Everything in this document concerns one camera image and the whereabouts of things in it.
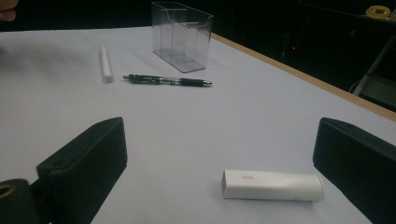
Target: white table surface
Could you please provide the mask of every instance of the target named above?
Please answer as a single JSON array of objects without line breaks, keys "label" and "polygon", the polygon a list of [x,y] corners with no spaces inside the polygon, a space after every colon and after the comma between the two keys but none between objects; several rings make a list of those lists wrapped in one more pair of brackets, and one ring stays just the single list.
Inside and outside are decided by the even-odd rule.
[{"label": "white table surface", "polygon": [[[115,82],[101,77],[105,45]],[[207,68],[181,74],[151,51],[150,27],[0,34],[0,181],[91,125],[123,117],[128,167],[92,223],[369,223],[325,177],[320,203],[223,199],[224,169],[317,173],[322,117],[396,145],[396,123],[212,39]],[[201,78],[211,88],[122,76]]]}]

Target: yellow tape roll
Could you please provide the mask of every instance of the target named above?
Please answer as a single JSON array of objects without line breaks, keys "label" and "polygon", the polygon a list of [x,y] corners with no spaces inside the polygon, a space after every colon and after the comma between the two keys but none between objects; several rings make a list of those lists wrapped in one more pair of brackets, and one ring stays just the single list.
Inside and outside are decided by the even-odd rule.
[{"label": "yellow tape roll", "polygon": [[385,19],[389,17],[390,10],[387,7],[382,6],[372,6],[367,8],[366,16],[373,18],[373,19]]}]

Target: black pen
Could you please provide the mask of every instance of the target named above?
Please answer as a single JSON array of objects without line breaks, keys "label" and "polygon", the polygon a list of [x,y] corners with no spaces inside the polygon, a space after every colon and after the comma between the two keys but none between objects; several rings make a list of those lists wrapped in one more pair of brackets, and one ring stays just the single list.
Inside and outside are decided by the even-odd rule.
[{"label": "black pen", "polygon": [[174,86],[194,86],[194,87],[209,87],[212,85],[211,82],[201,79],[190,79],[182,77],[152,77],[143,75],[129,75],[124,76],[124,79],[128,79],[134,84],[168,84]]}]

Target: black padded block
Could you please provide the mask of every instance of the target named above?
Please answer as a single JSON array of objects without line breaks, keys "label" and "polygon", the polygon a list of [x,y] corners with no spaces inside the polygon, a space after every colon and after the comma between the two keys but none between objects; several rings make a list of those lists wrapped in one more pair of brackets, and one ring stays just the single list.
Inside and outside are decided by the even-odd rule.
[{"label": "black padded block", "polygon": [[352,124],[323,118],[313,161],[373,223],[396,223],[395,146]]},{"label": "black padded block", "polygon": [[127,164],[122,118],[92,125],[37,166],[53,224],[91,223]]}]

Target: white cylindrical object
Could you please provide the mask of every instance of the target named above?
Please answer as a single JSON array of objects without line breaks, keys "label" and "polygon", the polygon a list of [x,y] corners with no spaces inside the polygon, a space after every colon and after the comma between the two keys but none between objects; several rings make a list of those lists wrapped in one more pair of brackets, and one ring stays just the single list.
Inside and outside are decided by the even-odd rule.
[{"label": "white cylindrical object", "polygon": [[324,184],[319,175],[225,170],[223,198],[320,202]]},{"label": "white cylindrical object", "polygon": [[110,59],[108,56],[108,51],[105,46],[100,48],[100,61],[102,65],[102,75],[103,80],[106,83],[114,81],[113,72],[111,71]]}]

